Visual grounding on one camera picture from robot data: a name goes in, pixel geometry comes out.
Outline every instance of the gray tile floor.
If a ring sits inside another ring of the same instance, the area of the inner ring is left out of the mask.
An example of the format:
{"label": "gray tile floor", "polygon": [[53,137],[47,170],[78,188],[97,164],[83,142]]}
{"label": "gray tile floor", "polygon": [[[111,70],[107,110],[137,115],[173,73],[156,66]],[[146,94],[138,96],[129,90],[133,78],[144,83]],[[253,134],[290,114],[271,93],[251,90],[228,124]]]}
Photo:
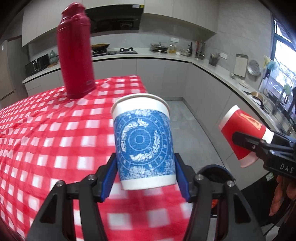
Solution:
{"label": "gray tile floor", "polygon": [[[195,172],[210,164],[224,166],[202,127],[182,101],[167,101],[170,106],[170,124],[174,152]],[[207,241],[215,238],[216,219],[211,219]]]}

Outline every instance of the wall socket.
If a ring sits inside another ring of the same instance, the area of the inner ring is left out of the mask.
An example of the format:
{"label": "wall socket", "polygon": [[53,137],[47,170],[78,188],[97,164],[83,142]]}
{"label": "wall socket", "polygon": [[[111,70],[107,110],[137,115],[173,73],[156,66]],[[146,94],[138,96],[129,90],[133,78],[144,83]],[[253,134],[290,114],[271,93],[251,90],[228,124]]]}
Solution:
{"label": "wall socket", "polygon": [[227,59],[227,54],[225,54],[225,53],[220,53],[220,57],[221,57],[221,58],[224,58],[224,59]]}
{"label": "wall socket", "polygon": [[180,39],[177,39],[177,38],[171,38],[170,39],[171,42],[174,42],[174,43],[178,43],[180,41]]}

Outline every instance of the human hand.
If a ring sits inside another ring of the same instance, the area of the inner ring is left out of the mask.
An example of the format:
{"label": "human hand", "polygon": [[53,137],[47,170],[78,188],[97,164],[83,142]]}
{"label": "human hand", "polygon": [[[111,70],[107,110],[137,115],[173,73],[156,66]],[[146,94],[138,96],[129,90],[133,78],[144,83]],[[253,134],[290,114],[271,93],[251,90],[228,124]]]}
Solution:
{"label": "human hand", "polygon": [[[279,210],[279,208],[281,206],[282,198],[284,197],[284,192],[282,189],[283,181],[284,181],[283,177],[278,176],[276,178],[276,181],[277,181],[278,185],[274,191],[274,198],[272,200],[272,204],[270,207],[269,216],[272,216],[277,213],[277,211]],[[293,182],[290,179],[285,179],[285,181],[288,182],[288,186],[287,186],[287,190],[286,190],[286,194],[287,194],[288,198],[290,198],[291,200],[295,200],[296,199],[296,182]]]}

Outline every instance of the screw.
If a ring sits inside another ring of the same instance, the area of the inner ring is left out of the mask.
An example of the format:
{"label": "screw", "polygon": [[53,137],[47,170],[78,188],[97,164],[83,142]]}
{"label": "screw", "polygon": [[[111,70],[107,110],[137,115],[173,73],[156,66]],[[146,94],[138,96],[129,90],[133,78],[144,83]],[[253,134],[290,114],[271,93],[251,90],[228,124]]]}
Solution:
{"label": "screw", "polygon": [[64,185],[64,181],[60,180],[57,182],[57,187],[61,187]]}
{"label": "screw", "polygon": [[203,180],[203,175],[197,174],[197,175],[195,175],[195,178],[196,178],[196,180],[201,181],[201,180]]}
{"label": "screw", "polygon": [[232,188],[234,185],[235,185],[235,183],[234,183],[234,181],[227,181],[227,186],[229,186],[230,188]]}
{"label": "screw", "polygon": [[90,175],[87,177],[87,179],[88,179],[89,181],[93,181],[95,178],[96,178],[96,176],[95,176],[94,174],[90,174]]}

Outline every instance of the gray refrigerator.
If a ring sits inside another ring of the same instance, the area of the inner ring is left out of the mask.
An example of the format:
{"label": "gray refrigerator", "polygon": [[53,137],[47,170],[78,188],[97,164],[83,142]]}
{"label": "gray refrigerator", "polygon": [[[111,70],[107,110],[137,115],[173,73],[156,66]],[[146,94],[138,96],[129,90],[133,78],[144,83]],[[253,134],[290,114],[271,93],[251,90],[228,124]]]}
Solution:
{"label": "gray refrigerator", "polygon": [[28,97],[22,83],[28,62],[21,36],[5,40],[0,45],[0,109]]}

